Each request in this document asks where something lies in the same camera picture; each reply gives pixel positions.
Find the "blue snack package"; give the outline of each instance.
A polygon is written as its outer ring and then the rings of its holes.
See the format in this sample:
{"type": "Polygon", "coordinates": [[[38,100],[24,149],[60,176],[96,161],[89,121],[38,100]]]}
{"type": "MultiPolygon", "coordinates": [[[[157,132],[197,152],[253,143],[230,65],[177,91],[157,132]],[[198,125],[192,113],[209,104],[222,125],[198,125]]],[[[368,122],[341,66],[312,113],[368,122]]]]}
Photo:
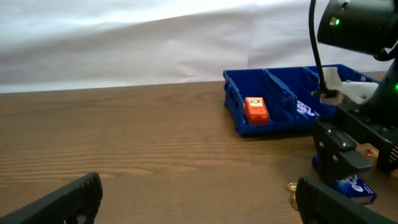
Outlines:
{"type": "MultiPolygon", "coordinates": [[[[318,172],[318,155],[312,159],[312,166],[318,172]]],[[[329,185],[335,191],[351,198],[362,205],[370,205],[376,199],[374,191],[358,175],[352,175],[329,185]]]]}
{"type": "Polygon", "coordinates": [[[309,106],[305,105],[300,100],[297,100],[297,112],[306,119],[311,117],[319,116],[319,114],[311,109],[309,106]]]}

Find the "blue bin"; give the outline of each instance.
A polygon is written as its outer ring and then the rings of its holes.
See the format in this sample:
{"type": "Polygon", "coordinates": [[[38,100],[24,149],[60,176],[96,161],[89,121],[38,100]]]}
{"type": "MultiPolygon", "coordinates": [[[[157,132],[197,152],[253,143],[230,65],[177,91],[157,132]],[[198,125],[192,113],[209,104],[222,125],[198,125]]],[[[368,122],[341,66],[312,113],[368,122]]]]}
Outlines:
{"type": "MultiPolygon", "coordinates": [[[[377,82],[344,65],[338,67],[342,81],[377,82]]],[[[318,89],[318,73],[314,67],[267,68],[251,70],[225,70],[225,102],[242,136],[251,134],[309,132],[315,116],[299,113],[297,100],[316,111],[320,116],[332,116],[335,106],[324,105],[311,92],[318,89]],[[243,113],[246,97],[262,97],[270,120],[266,125],[248,125],[243,113]]]]}

